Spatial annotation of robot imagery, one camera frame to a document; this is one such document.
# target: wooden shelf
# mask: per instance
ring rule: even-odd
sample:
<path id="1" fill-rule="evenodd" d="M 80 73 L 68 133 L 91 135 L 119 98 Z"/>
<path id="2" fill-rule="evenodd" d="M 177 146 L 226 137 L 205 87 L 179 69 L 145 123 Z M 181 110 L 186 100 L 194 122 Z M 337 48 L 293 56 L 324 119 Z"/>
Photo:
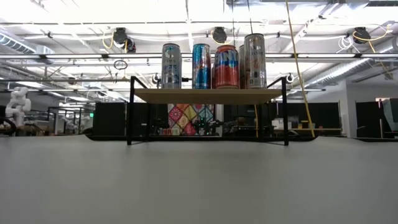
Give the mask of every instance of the wooden shelf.
<path id="1" fill-rule="evenodd" d="M 135 89 L 135 95 L 147 103 L 190 103 L 222 105 L 258 105 L 282 95 L 281 90 L 192 90 Z"/>

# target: gray tabletop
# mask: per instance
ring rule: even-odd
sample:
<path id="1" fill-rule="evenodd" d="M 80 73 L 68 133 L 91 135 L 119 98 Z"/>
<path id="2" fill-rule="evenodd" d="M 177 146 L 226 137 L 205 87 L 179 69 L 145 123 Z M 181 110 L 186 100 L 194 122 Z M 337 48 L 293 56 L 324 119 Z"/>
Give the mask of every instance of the gray tabletop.
<path id="1" fill-rule="evenodd" d="M 398 147 L 0 138 L 0 223 L 398 223 Z"/>

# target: pipe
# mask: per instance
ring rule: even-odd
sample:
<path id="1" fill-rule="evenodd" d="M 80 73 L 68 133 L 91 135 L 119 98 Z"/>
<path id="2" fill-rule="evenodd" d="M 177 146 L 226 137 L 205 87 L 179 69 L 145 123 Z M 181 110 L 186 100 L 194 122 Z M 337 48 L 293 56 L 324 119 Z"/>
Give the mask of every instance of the pipe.
<path id="1" fill-rule="evenodd" d="M 385 41 L 382 44 L 377 45 L 375 47 L 375 51 L 378 52 L 379 54 L 398 52 L 397 36 Z M 373 51 L 367 50 L 365 53 L 372 54 Z M 307 81 L 305 87 L 311 88 L 317 85 L 325 86 L 333 82 L 338 82 L 358 72 L 362 72 L 363 70 L 370 68 L 374 64 L 375 62 L 370 58 L 362 58 L 350 63 L 342 63 L 313 77 L 312 79 Z"/>

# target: tall beverage can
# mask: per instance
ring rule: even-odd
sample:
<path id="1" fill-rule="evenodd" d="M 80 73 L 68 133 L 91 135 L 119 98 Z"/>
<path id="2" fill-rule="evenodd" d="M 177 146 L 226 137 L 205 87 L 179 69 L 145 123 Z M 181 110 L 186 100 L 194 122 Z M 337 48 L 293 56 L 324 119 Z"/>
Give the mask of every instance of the tall beverage can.
<path id="1" fill-rule="evenodd" d="M 182 58 L 180 46 L 165 44 L 162 49 L 162 88 L 181 88 Z"/>
<path id="2" fill-rule="evenodd" d="M 215 87 L 239 88 L 239 61 L 235 46 L 223 45 L 215 55 Z"/>
<path id="3" fill-rule="evenodd" d="M 246 71 L 244 69 L 244 45 L 239 47 L 239 81 L 240 81 L 240 88 L 246 88 Z"/>
<path id="4" fill-rule="evenodd" d="M 244 38 L 246 88 L 267 88 L 264 36 L 249 34 Z"/>
<path id="5" fill-rule="evenodd" d="M 210 46 L 195 44 L 192 52 L 192 88 L 211 88 Z"/>

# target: yellow cable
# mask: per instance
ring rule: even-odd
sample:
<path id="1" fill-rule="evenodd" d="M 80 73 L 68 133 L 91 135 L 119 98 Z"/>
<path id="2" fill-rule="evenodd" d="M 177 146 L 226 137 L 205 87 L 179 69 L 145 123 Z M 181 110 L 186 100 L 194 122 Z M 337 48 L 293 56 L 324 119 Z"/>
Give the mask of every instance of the yellow cable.
<path id="1" fill-rule="evenodd" d="M 108 45 L 106 45 L 106 44 L 105 44 L 105 33 L 104 33 L 104 36 L 103 36 L 103 38 L 102 38 L 102 44 L 103 44 L 103 45 L 104 45 L 104 47 L 106 47 L 107 49 L 111 49 L 111 48 L 112 48 L 112 46 L 113 46 L 113 34 L 114 34 L 114 31 L 112 32 L 111 45 L 110 45 L 110 46 L 108 46 Z"/>
<path id="2" fill-rule="evenodd" d="M 259 137 L 259 130 L 258 130 L 258 126 L 259 126 L 259 120 L 257 118 L 257 106 L 254 105 L 254 112 L 256 114 L 256 138 Z"/>
<path id="3" fill-rule="evenodd" d="M 305 109 L 307 110 L 308 121 L 310 122 L 311 135 L 312 135 L 313 138 L 315 138 L 315 134 L 313 132 L 313 126 L 312 126 L 310 110 L 308 108 L 307 96 L 305 95 L 303 80 L 301 78 L 301 73 L 300 73 L 300 69 L 299 69 L 299 62 L 297 60 L 296 44 L 294 42 L 294 37 L 293 37 L 292 22 L 290 21 L 289 3 L 288 3 L 288 0 L 285 0 L 285 1 L 286 1 L 287 17 L 289 18 L 290 36 L 292 37 L 292 44 L 293 44 L 293 51 L 294 51 L 294 60 L 296 62 L 298 80 L 300 80 L 300 86 L 301 86 L 301 90 L 302 90 L 302 94 L 303 94 L 303 98 L 304 98 Z"/>
<path id="4" fill-rule="evenodd" d="M 372 48 L 373 53 L 376 53 L 376 51 L 374 50 L 373 44 L 371 41 L 369 41 L 369 45 Z M 391 72 L 386 68 L 386 66 L 384 66 L 384 64 L 382 62 L 380 62 L 381 66 L 383 67 L 383 69 L 390 75 L 391 78 L 394 78 L 391 74 Z"/>
<path id="5" fill-rule="evenodd" d="M 386 33 L 384 33 L 384 35 L 382 35 L 381 37 L 375 38 L 375 39 L 363 39 L 363 38 L 359 38 L 359 37 L 355 36 L 356 31 L 353 32 L 353 37 L 357 38 L 358 40 L 363 40 L 363 41 L 374 41 L 374 40 L 379 40 L 379 39 L 385 37 L 385 36 L 388 34 L 388 28 L 389 28 L 389 27 L 390 27 L 390 26 L 387 26 Z"/>

